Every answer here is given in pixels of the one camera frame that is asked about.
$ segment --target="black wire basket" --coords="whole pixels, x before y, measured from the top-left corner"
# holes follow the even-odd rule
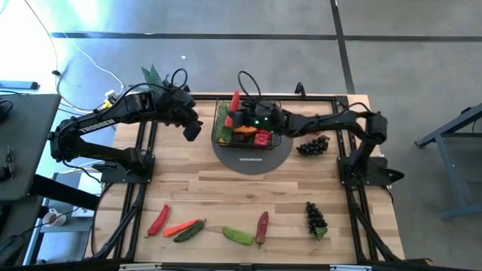
[[[219,114],[220,111],[219,105],[221,103],[224,103],[227,108],[230,108],[231,102],[227,100],[220,100],[216,99],[216,106],[215,106],[215,112],[214,112],[214,121],[212,123],[212,133],[211,133],[211,140],[218,144],[220,147],[224,148],[254,148],[254,149],[263,149],[263,150],[273,150],[275,147],[278,147],[281,144],[281,136],[272,132],[270,138],[268,139],[268,143],[266,145],[255,145],[252,143],[238,143],[238,142],[224,142],[220,141],[220,139],[223,138],[222,133],[223,132],[229,132],[229,131],[218,131],[219,129],[225,129],[224,128],[224,121],[222,121],[222,125],[219,122]],[[218,139],[218,132],[221,133],[221,137]]]

